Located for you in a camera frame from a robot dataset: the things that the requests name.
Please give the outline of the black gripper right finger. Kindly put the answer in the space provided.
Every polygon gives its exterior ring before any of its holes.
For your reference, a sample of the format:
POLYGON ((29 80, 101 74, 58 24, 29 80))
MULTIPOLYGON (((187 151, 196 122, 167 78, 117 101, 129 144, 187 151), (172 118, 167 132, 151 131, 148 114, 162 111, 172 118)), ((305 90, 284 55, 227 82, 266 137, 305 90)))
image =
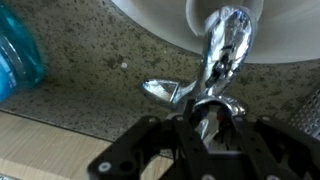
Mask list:
POLYGON ((263 139, 256 129, 256 123, 236 116, 232 118, 232 124, 240 141, 241 150, 249 158, 252 167, 251 173, 255 174, 258 180, 266 180, 267 151, 263 139))

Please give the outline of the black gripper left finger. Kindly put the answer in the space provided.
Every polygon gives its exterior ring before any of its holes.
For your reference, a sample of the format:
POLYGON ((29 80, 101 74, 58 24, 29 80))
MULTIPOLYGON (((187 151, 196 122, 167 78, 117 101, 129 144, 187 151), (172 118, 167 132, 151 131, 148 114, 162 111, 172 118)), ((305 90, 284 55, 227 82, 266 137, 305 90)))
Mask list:
POLYGON ((199 134, 181 115, 173 118, 173 127, 180 156, 171 169, 172 180, 214 180, 199 134))

